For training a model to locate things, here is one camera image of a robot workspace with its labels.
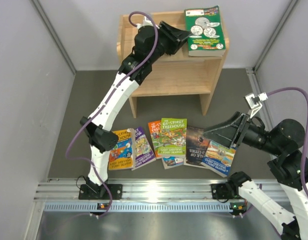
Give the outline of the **green coin cover book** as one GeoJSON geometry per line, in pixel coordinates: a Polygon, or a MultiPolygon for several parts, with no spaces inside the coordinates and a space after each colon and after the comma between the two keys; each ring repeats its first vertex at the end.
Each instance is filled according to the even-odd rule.
{"type": "Polygon", "coordinates": [[[226,51],[221,11],[218,5],[184,11],[190,57],[221,57],[226,51]]]}

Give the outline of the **dark tale of cities book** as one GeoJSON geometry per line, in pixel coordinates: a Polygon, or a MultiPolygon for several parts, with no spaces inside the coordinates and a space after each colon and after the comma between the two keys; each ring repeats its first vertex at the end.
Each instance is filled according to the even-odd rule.
{"type": "Polygon", "coordinates": [[[206,169],[202,165],[202,159],[205,157],[210,140],[203,136],[203,131],[203,128],[187,126],[185,166],[206,169]]]}

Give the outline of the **green 65-storey treehouse book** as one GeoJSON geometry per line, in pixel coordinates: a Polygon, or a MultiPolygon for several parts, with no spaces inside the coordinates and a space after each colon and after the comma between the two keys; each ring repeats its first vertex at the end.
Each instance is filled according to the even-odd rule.
{"type": "Polygon", "coordinates": [[[157,153],[164,158],[184,158],[186,156],[186,137],[186,118],[162,118],[157,153]]]}

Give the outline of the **orange 78-storey treehouse book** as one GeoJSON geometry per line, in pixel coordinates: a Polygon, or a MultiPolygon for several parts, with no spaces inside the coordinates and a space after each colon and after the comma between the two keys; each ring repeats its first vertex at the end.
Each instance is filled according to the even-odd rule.
{"type": "Polygon", "coordinates": [[[152,121],[148,123],[149,133],[153,144],[153,149],[156,159],[161,159],[162,156],[158,154],[160,147],[160,137],[161,137],[161,120],[152,121]]]}

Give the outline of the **purple 52-storey treehouse book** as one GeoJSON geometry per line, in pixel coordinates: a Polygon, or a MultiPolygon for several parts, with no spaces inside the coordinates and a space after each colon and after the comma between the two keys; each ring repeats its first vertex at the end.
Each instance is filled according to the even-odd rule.
{"type": "Polygon", "coordinates": [[[135,129],[135,164],[133,171],[156,161],[155,152],[145,135],[144,129],[139,126],[135,129]]]}

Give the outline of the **yellow 13-storey treehouse book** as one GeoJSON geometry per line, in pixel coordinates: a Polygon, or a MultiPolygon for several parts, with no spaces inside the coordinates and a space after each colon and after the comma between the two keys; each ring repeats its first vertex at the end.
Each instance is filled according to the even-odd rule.
{"type": "Polygon", "coordinates": [[[113,131],[118,136],[118,141],[110,151],[108,170],[127,170],[135,166],[135,130],[127,128],[113,131]]]}

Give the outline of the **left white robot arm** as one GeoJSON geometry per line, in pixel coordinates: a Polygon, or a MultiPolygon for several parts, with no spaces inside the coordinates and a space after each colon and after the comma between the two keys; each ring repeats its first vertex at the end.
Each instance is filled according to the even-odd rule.
{"type": "Polygon", "coordinates": [[[110,153],[119,141],[111,131],[114,120],[151,73],[152,65],[163,55],[175,55],[190,35],[164,21],[138,28],[131,53],[122,61],[110,90],[97,109],[80,120],[91,148],[90,171],[80,186],[80,200],[109,200],[116,190],[122,189],[120,184],[106,185],[110,153]]]}

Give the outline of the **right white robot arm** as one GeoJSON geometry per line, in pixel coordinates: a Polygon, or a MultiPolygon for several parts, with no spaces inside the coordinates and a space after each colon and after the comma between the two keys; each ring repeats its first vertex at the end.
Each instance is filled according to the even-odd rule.
{"type": "Polygon", "coordinates": [[[293,211],[281,207],[243,171],[233,173],[225,183],[212,184],[213,199],[244,199],[267,218],[282,240],[308,240],[308,159],[301,166],[305,130],[298,121],[284,119],[267,131],[263,122],[256,125],[248,114],[236,112],[229,120],[205,128],[203,136],[223,147],[246,144],[273,155],[267,165],[293,211]]]}

